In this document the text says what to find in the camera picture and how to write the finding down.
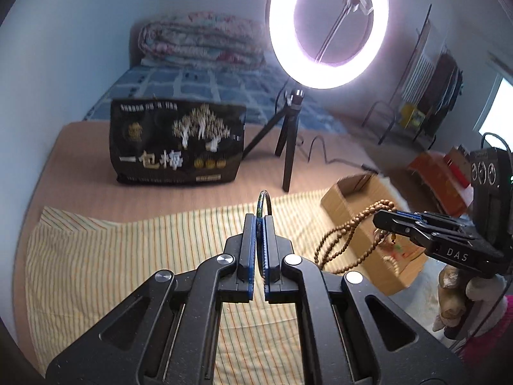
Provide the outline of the pink sleeve right forearm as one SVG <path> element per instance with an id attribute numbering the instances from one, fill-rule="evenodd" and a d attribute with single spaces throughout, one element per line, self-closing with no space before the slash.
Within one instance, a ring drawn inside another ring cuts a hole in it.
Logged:
<path id="1" fill-rule="evenodd" d="M 494 327 L 480 330 L 462 351 L 465 364 L 475 367 L 483 362 L 512 323 L 512 296 L 503 297 L 500 306 L 505 306 L 505 310 L 501 312 L 501 317 Z"/>

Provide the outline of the right gloved hand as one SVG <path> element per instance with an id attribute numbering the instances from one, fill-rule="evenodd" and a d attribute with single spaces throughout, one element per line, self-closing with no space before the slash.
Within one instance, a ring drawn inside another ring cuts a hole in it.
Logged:
<path id="1" fill-rule="evenodd" d="M 476 336 L 483 328 L 493 328 L 505 306 L 500 306 L 509 287 L 503 276 L 491 278 L 446 265 L 438 275 L 438 312 L 432 331 L 457 330 L 455 340 Z"/>

